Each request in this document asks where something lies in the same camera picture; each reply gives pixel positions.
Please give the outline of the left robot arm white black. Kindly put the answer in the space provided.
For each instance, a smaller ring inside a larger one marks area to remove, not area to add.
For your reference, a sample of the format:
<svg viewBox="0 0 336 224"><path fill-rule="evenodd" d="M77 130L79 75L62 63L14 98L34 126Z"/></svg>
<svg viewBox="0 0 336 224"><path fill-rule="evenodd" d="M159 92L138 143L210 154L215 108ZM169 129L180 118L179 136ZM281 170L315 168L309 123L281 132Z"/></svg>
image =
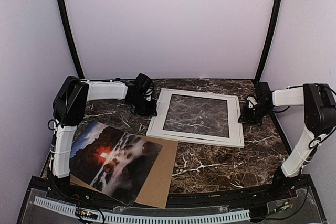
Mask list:
<svg viewBox="0 0 336 224"><path fill-rule="evenodd" d="M64 178L70 174L72 141L88 101L123 100L135 115L156 116L154 93L153 80L142 73L134 80L89 80L68 76L52 103L53 118L48 122L48 128L53 132L49 165L52 175Z"/></svg>

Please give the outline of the clear acrylic sheet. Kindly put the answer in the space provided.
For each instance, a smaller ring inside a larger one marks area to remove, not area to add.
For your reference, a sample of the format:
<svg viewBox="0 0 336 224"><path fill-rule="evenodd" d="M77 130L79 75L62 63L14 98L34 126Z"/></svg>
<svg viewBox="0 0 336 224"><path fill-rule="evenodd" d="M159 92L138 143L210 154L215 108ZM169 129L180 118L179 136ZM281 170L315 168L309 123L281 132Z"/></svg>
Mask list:
<svg viewBox="0 0 336 224"><path fill-rule="evenodd" d="M227 101L173 94L163 130L228 138Z"/></svg>

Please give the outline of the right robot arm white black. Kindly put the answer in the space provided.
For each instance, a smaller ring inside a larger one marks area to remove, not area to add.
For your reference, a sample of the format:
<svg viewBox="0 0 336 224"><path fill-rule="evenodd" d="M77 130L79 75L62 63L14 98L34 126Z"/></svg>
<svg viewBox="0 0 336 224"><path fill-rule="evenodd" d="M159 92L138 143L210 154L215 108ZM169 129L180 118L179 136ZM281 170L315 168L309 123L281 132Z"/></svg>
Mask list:
<svg viewBox="0 0 336 224"><path fill-rule="evenodd" d="M289 157L278 169L278 177L297 177L311 162L319 146L335 132L335 91L324 83L306 83L272 91L266 82L255 86L256 95L249 95L238 119L239 123L262 125L274 108L304 108L302 135Z"/></svg>

